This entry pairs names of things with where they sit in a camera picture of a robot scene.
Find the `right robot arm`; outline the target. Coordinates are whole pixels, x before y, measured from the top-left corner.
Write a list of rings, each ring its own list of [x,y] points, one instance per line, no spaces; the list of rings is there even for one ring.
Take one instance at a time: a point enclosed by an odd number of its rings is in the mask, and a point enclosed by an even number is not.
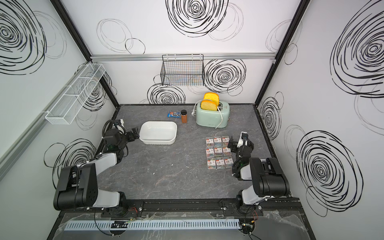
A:
[[[252,182],[250,187],[239,191],[236,197],[238,208],[290,195],[289,181],[276,158],[252,157],[254,145],[249,140],[241,140],[239,143],[230,140],[228,147],[236,154],[232,165],[233,177],[239,181]]]

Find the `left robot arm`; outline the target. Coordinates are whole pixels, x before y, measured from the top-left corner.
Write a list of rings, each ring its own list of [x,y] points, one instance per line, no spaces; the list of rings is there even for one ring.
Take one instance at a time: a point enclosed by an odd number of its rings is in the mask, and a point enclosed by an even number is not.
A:
[[[64,167],[59,175],[53,206],[58,211],[80,208],[127,209],[123,192],[100,190],[97,176],[119,164],[129,154],[128,143],[139,139],[138,127],[127,130],[123,120],[108,120],[103,126],[100,153],[81,164]]]

